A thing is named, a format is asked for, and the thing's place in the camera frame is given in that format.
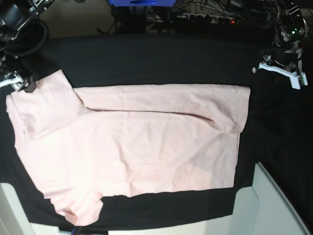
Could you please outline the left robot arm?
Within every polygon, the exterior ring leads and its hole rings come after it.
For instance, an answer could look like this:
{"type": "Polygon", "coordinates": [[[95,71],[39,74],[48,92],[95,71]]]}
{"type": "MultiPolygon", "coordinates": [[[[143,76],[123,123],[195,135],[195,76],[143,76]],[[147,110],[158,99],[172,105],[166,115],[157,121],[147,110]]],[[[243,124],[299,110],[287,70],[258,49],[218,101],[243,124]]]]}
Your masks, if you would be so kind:
{"type": "Polygon", "coordinates": [[[267,70],[289,78],[291,87],[299,90],[308,85],[302,71],[301,42],[308,35],[308,26],[293,0],[265,0],[268,21],[274,26],[272,47],[261,52],[263,61],[252,72],[267,70]]]}

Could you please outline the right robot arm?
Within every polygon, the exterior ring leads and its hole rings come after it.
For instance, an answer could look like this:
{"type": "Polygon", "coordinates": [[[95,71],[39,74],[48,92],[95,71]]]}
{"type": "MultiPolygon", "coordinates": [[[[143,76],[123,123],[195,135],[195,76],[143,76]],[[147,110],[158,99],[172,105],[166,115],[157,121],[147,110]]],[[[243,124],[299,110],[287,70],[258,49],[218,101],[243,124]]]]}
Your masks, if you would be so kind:
{"type": "Polygon", "coordinates": [[[33,92],[36,82],[22,57],[37,52],[49,37],[39,19],[52,0],[2,0],[0,2],[0,87],[33,92]]]}

